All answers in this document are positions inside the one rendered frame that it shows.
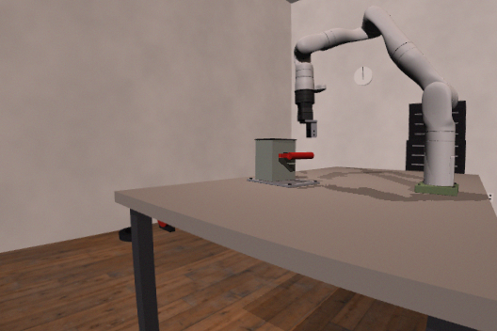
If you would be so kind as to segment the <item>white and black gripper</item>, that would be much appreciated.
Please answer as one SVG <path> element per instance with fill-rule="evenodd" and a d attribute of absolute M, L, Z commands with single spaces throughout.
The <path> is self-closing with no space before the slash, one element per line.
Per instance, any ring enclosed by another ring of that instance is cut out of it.
<path fill-rule="evenodd" d="M 315 85 L 313 77 L 301 76 L 296 78 L 295 96 L 297 104 L 297 121 L 306 123 L 306 138 L 317 137 L 317 119 L 313 119 L 314 93 L 327 89 L 325 84 Z"/>

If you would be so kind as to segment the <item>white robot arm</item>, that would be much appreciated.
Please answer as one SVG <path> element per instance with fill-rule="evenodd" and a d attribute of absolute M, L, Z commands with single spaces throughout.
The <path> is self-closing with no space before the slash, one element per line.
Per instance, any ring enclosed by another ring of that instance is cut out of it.
<path fill-rule="evenodd" d="M 362 26 L 357 29 L 333 28 L 299 39 L 294 49 L 296 78 L 313 77 L 313 52 L 381 35 L 394 64 L 423 90 L 424 184 L 454 186 L 456 124 L 452 110 L 457 106 L 457 91 L 434 70 L 385 9 L 366 9 Z"/>

